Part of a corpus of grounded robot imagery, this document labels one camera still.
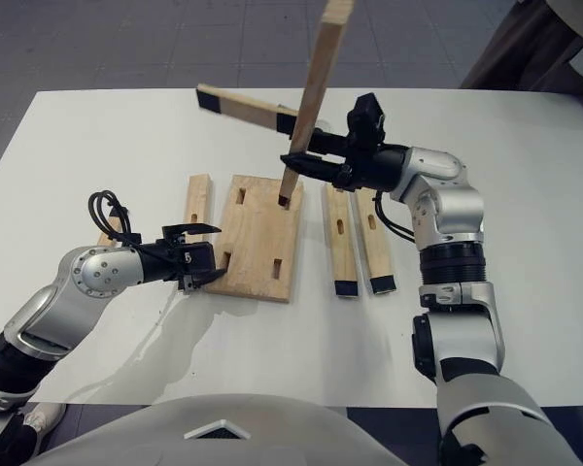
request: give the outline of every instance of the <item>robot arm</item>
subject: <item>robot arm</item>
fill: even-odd
[[[67,252],[54,281],[37,291],[0,334],[0,432],[129,286],[176,281],[189,292],[221,276],[225,270],[216,269],[212,245],[188,244],[184,236],[218,231],[202,223],[165,226],[163,238],[152,244],[141,245],[140,235],[130,232],[120,235],[128,247]]]
[[[420,255],[421,306],[414,317],[415,367],[436,384],[441,464],[580,464],[527,392],[499,371],[505,355],[493,284],[486,280],[483,201],[453,155],[384,144],[384,114],[373,94],[348,113],[349,134],[317,130],[309,150],[343,164],[293,153],[294,171],[353,191],[376,189],[410,210]]]

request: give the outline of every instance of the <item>silver arm segment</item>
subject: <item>silver arm segment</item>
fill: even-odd
[[[436,383],[443,462],[581,464],[527,392],[498,374],[505,348],[485,270],[469,280],[471,273],[450,269],[456,262],[443,253],[445,245],[461,244],[481,251],[483,202],[466,167],[449,153],[411,148],[391,198],[408,206],[421,253],[419,294],[429,311],[415,319],[415,332],[426,335],[413,335],[413,346],[417,368]],[[444,277],[460,281],[424,270],[433,250],[442,251],[432,259],[444,266]]]
[[[53,283],[37,291],[7,323],[5,339],[35,358],[62,359],[91,332],[110,301],[142,282],[141,259],[132,248],[71,250]]]

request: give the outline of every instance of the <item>black cable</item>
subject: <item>black cable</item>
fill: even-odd
[[[106,201],[108,206],[117,214],[122,232],[117,231],[108,221],[108,218],[104,214],[104,201]],[[121,241],[124,246],[129,246],[143,254],[155,257],[156,259],[172,264],[173,266],[177,265],[174,260],[156,254],[150,250],[146,250],[132,239],[132,226],[129,221],[129,216],[127,216],[127,209],[121,205],[119,198],[113,191],[105,189],[100,192],[93,192],[88,198],[88,213],[95,225],[97,225],[97,227],[111,240]]]
[[[383,191],[376,191],[376,197],[373,198],[374,207],[376,210],[376,216],[385,224],[385,226],[395,233],[399,238],[402,238],[411,243],[415,242],[415,233],[408,228],[404,228],[401,225],[390,220],[386,215],[385,211],[382,209],[382,194]]]

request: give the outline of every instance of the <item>wooden board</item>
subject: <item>wooden board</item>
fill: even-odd
[[[298,114],[296,110],[218,89],[207,84],[198,85],[196,97],[198,105],[202,109],[286,134],[292,133]]]
[[[328,77],[334,63],[337,61],[339,46],[348,23],[348,18],[354,9],[354,0],[328,0],[313,55],[309,64],[307,84],[302,93],[298,116],[291,135],[290,153],[305,152],[309,147],[315,122],[326,93]],[[286,167],[279,191],[279,204],[284,206],[293,192],[298,180],[298,174]]]
[[[188,194],[184,223],[208,223],[210,217],[210,187],[212,181],[208,174],[189,177]],[[209,235],[186,235],[189,243],[209,241]]]
[[[110,223],[115,230],[121,231],[120,220],[117,216],[114,216],[112,212],[108,215],[108,223]],[[114,247],[116,245],[117,245],[117,240],[111,240],[110,238],[108,238],[106,233],[102,232],[99,235],[99,239],[97,240],[97,246],[112,246],[112,247]]]
[[[367,275],[374,294],[395,290],[391,251],[382,222],[376,217],[374,189],[357,189],[355,198],[359,213],[360,237],[366,260]]]
[[[338,191],[331,184],[325,184],[325,190],[325,228],[335,294],[344,297],[358,296],[357,261],[352,245],[348,193]]]
[[[288,209],[277,205],[280,180],[233,176],[214,246],[216,263],[228,268],[206,286],[210,293],[289,302],[302,184]]]

